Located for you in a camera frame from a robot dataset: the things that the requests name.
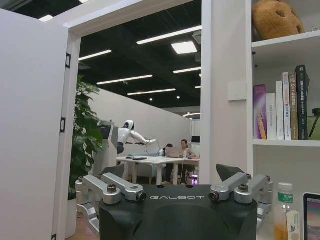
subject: tablet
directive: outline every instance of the tablet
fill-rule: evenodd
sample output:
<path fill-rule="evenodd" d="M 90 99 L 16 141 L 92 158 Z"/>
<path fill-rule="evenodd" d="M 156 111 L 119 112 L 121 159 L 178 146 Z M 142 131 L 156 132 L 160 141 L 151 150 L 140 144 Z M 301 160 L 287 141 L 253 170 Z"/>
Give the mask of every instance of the tablet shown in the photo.
<path fill-rule="evenodd" d="M 320 194 L 303 195 L 304 240 L 320 240 Z"/>

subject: floor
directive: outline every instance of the floor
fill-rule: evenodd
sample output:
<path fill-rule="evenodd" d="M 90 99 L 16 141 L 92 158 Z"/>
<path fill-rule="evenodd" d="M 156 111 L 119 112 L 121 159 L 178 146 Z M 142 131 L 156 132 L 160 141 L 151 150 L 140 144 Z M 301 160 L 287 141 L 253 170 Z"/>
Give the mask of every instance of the floor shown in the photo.
<path fill-rule="evenodd" d="M 85 219 L 78 217 L 76 220 L 75 235 L 68 238 L 68 240 L 99 240 L 93 232 L 87 227 Z"/>

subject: light switch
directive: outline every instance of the light switch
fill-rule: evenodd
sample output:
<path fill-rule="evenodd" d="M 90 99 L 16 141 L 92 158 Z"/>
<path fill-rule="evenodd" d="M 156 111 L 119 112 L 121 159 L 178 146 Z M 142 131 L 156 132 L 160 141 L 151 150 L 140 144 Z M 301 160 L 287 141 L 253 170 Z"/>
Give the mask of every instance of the light switch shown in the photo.
<path fill-rule="evenodd" d="M 228 101 L 247 100 L 247 83 L 245 81 L 228 82 Z"/>

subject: white humanoid robot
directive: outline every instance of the white humanoid robot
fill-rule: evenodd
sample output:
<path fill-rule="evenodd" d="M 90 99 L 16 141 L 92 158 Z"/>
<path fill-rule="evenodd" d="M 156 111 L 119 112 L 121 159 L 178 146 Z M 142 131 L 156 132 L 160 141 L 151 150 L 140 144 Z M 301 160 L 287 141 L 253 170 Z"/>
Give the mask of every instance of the white humanoid robot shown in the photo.
<path fill-rule="evenodd" d="M 124 152 L 124 145 L 128 143 L 128 139 L 133 138 L 138 145 L 148 146 L 157 142 L 155 139 L 145 139 L 139 133 L 135 131 L 135 123 L 132 120 L 127 120 L 122 128 L 119 128 L 118 132 L 118 146 L 117 154 Z"/>

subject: bottle cap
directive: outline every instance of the bottle cap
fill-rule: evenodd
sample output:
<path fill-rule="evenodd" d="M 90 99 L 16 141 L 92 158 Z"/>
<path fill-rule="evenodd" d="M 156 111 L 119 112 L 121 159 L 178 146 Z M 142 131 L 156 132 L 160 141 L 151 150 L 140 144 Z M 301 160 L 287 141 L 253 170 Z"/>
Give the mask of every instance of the bottle cap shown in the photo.
<path fill-rule="evenodd" d="M 289 192 L 294 190 L 294 186 L 291 183 L 279 182 L 279 190 Z"/>

